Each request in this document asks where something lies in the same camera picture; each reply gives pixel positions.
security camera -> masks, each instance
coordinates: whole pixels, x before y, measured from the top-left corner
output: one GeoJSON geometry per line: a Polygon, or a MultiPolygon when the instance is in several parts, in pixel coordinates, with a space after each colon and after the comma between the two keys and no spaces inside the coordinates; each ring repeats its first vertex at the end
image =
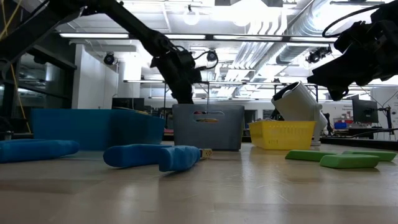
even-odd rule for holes
{"type": "Polygon", "coordinates": [[[331,54],[331,47],[319,47],[316,50],[310,51],[310,55],[305,59],[308,63],[317,63],[326,55],[331,54]]]}
{"type": "Polygon", "coordinates": [[[34,58],[33,58],[33,61],[34,61],[35,63],[39,63],[39,64],[41,64],[41,65],[45,65],[45,64],[47,63],[46,60],[44,60],[44,59],[42,59],[42,58],[40,58],[40,57],[34,57],[34,58]]]}
{"type": "Polygon", "coordinates": [[[208,62],[215,62],[215,61],[217,61],[216,50],[210,49],[209,52],[207,53],[206,59],[207,59],[208,62]]]}
{"type": "Polygon", "coordinates": [[[114,56],[114,52],[108,52],[106,53],[106,56],[104,58],[104,63],[106,65],[114,65],[118,62],[116,57],[114,56]]]}

black cable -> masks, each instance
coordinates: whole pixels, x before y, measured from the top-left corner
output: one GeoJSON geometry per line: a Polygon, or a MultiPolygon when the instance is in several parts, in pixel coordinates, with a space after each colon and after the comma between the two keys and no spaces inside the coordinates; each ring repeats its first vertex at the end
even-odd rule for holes
{"type": "Polygon", "coordinates": [[[347,137],[347,138],[356,138],[356,137],[360,137],[360,136],[365,135],[365,134],[380,133],[380,132],[391,132],[391,131],[397,131],[397,130],[398,130],[398,128],[380,129],[380,130],[376,130],[376,131],[368,131],[368,132],[361,133],[361,134],[355,134],[355,135],[347,137]]]}
{"type": "Polygon", "coordinates": [[[336,25],[337,23],[339,23],[339,22],[341,22],[341,21],[343,21],[343,20],[345,20],[345,19],[347,19],[347,18],[349,18],[349,17],[351,17],[351,16],[355,16],[355,15],[358,15],[358,14],[363,13],[363,12],[368,12],[368,11],[373,10],[373,9],[379,9],[380,7],[383,7],[383,6],[385,6],[385,5],[387,5],[387,4],[379,4],[379,5],[377,5],[377,6],[371,6],[371,7],[365,8],[365,9],[360,9],[360,10],[358,10],[358,11],[352,12],[352,13],[350,13],[350,14],[347,14],[347,15],[345,15],[345,16],[343,16],[343,17],[337,19],[335,22],[332,22],[330,25],[328,25],[328,26],[325,28],[325,30],[323,30],[323,32],[322,32],[322,37],[324,37],[324,38],[338,37],[341,33],[332,34],[332,35],[326,35],[326,32],[328,32],[328,30],[329,30],[330,28],[332,28],[334,25],[336,25]]]}
{"type": "Polygon", "coordinates": [[[31,12],[31,14],[30,14],[26,19],[24,19],[24,20],[21,22],[21,25],[24,24],[25,22],[29,21],[31,18],[33,18],[33,17],[36,15],[36,13],[37,13],[39,10],[41,10],[49,1],[50,1],[50,0],[44,0],[39,6],[37,6],[37,8],[35,8],[35,9],[31,12]]]}
{"type": "Polygon", "coordinates": [[[213,54],[216,57],[216,63],[212,67],[202,66],[202,67],[199,67],[199,69],[200,70],[208,70],[208,69],[215,68],[218,65],[218,56],[217,56],[217,54],[216,54],[216,52],[214,50],[209,50],[209,51],[203,52],[202,54],[200,54],[199,56],[194,58],[194,60],[204,56],[205,54],[213,54]]]}
{"type": "Polygon", "coordinates": [[[178,48],[181,48],[183,51],[186,50],[185,47],[182,47],[182,46],[180,46],[180,45],[174,45],[174,47],[175,47],[177,50],[178,50],[178,48]]]}
{"type": "Polygon", "coordinates": [[[388,101],[390,101],[397,93],[398,93],[398,90],[397,90],[388,100],[386,100],[386,102],[383,103],[383,105],[381,106],[381,108],[384,109],[384,105],[385,105],[388,101]]]}

green foam block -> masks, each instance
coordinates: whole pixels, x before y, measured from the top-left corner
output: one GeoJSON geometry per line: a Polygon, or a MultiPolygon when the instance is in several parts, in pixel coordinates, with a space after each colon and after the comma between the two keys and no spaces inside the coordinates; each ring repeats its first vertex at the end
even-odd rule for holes
{"type": "Polygon", "coordinates": [[[391,161],[397,155],[394,152],[383,152],[383,151],[345,151],[343,154],[360,154],[360,155],[370,155],[378,156],[380,161],[391,161]]]}
{"type": "Polygon", "coordinates": [[[305,151],[305,150],[291,150],[286,155],[285,159],[298,159],[305,161],[321,161],[323,156],[336,155],[334,152],[318,152],[318,151],[305,151]]]}
{"type": "Polygon", "coordinates": [[[369,155],[334,155],[323,156],[320,165],[329,168],[373,168],[377,166],[380,158],[369,155]]]}

yellow basket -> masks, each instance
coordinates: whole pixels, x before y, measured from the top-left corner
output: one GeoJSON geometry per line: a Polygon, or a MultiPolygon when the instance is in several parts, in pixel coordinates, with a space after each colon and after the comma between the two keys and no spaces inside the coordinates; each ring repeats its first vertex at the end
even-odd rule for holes
{"type": "Polygon", "coordinates": [[[257,121],[250,123],[251,141],[263,149],[309,150],[315,121],[257,121]]]}

computer monitor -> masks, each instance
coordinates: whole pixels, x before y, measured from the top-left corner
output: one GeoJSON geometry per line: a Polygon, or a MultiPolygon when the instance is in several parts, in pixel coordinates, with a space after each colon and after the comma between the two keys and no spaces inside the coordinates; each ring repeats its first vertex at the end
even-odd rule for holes
{"type": "Polygon", "coordinates": [[[369,100],[353,100],[354,122],[378,123],[377,103],[369,100]]]}
{"type": "Polygon", "coordinates": [[[132,98],[112,98],[112,108],[134,109],[132,98]]]}

